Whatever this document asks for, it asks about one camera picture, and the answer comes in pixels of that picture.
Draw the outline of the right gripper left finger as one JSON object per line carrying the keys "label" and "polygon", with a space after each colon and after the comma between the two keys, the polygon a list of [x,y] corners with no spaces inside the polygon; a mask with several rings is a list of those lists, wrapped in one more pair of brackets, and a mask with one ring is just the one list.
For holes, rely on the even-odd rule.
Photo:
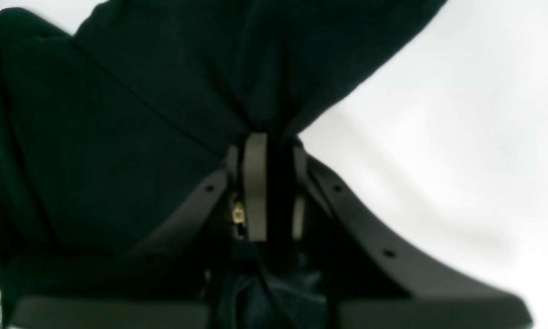
{"label": "right gripper left finger", "polygon": [[224,163],[126,253],[57,289],[24,297],[11,329],[215,329],[239,245],[267,241],[265,133],[233,144]]}

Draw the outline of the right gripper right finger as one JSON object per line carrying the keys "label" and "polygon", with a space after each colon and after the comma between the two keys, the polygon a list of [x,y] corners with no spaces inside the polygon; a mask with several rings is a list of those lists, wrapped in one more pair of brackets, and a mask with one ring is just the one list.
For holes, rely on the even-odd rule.
{"label": "right gripper right finger", "polygon": [[292,236],[312,245],[335,329],[532,327],[518,296],[428,256],[387,227],[301,142],[292,151]]}

